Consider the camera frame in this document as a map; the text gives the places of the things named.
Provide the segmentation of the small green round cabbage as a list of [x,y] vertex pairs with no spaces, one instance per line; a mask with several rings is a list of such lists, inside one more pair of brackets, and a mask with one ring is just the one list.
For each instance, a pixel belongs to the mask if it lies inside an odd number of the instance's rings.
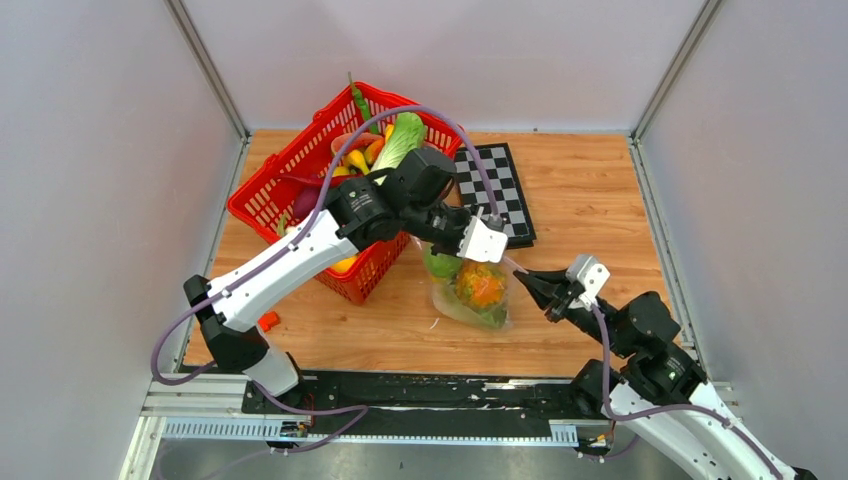
[[424,247],[422,259],[429,275],[435,281],[453,281],[464,263],[461,258],[434,253],[431,246]]

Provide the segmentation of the orange toy pineapple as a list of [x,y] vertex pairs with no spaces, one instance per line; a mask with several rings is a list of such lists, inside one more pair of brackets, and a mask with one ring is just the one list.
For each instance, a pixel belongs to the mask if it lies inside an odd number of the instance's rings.
[[457,297],[472,308],[492,306],[507,297],[507,278],[500,266],[465,260],[454,282]]

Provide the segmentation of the clear zip top bag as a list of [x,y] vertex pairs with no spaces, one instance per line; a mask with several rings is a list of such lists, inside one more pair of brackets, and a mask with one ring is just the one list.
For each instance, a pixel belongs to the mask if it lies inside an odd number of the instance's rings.
[[510,296],[517,288],[514,276],[522,267],[505,256],[499,263],[434,254],[432,244],[416,237],[430,280],[430,298],[444,317],[483,330],[502,331],[512,326]]

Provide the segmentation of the red plastic basket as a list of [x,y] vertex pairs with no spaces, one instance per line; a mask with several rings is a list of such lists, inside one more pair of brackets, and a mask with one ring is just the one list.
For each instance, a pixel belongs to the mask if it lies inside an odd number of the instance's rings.
[[[345,87],[312,122],[281,151],[267,157],[263,165],[244,180],[227,203],[230,214],[251,227],[269,244],[279,239],[279,225],[298,225],[295,201],[306,191],[307,180],[321,180],[333,158],[331,143],[354,132],[363,123],[352,88]],[[326,269],[315,279],[350,302],[361,305],[376,288],[390,266],[410,243],[398,234],[360,253],[343,272]]]

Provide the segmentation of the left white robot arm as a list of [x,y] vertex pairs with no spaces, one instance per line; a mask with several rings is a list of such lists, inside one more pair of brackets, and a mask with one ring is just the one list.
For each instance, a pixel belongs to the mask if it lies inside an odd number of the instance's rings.
[[306,386],[291,356],[269,345],[260,317],[325,269],[401,232],[458,253],[472,213],[443,201],[455,178],[455,163],[442,152],[412,150],[395,168],[330,189],[306,220],[243,266],[213,280],[186,280],[184,293],[218,367],[247,375],[279,411],[298,411]]

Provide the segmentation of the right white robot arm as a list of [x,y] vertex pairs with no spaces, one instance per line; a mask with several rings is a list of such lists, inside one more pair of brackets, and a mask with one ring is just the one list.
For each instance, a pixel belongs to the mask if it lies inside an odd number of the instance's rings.
[[577,413],[625,426],[693,479],[814,478],[781,461],[733,414],[699,361],[676,344],[680,326],[657,292],[613,306],[598,295],[609,272],[594,259],[514,275],[548,321],[566,320],[602,347],[602,359],[572,380]]

